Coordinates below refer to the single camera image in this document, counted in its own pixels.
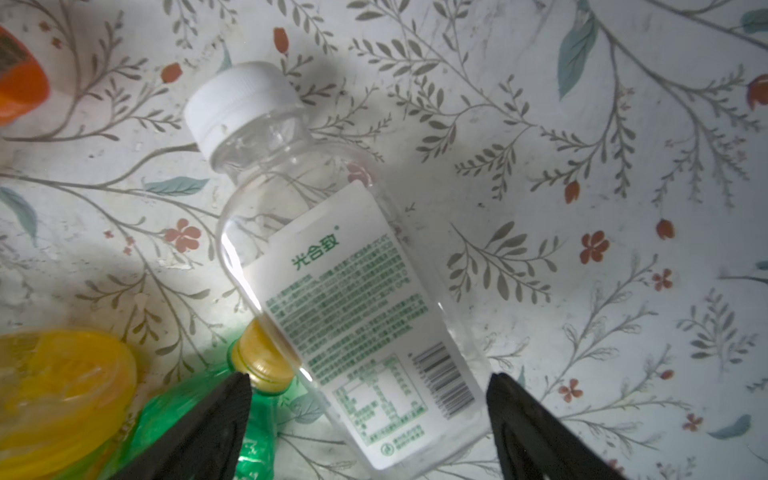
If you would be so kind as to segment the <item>yellow label orange juice bottle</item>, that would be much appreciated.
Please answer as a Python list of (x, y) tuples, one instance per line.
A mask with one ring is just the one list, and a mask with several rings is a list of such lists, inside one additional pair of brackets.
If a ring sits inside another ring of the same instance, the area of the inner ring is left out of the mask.
[(100, 479), (137, 387), (131, 349), (98, 331), (1, 338), (1, 476)]

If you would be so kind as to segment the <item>green plastic bottle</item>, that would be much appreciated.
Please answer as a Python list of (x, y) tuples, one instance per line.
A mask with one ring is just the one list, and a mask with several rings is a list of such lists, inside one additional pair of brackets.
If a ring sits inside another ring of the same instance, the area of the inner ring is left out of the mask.
[(294, 372), (259, 321), (219, 366), (152, 398), (103, 479), (271, 479), (279, 398)]

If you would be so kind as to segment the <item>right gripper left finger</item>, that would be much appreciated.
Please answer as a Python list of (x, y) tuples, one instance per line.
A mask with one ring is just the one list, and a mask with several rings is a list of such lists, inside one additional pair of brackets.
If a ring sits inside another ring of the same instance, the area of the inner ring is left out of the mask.
[(204, 372), (152, 398), (111, 465), (112, 479), (232, 479), (251, 407), (250, 378)]

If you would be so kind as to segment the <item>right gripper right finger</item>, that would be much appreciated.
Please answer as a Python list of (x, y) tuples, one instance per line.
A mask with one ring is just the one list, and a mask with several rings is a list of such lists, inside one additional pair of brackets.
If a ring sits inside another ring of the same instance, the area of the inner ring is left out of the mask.
[(505, 479), (624, 478), (509, 375), (491, 375), (486, 403)]

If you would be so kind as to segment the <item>clear bottle green text label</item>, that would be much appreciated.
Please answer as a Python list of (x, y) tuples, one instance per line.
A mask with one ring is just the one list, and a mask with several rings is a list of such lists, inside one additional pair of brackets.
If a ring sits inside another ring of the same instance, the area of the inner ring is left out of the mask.
[(373, 157), (316, 138), (267, 62), (217, 73), (184, 118), (235, 186), (216, 241), (228, 277), (371, 474), (412, 479), (483, 438), (489, 364)]

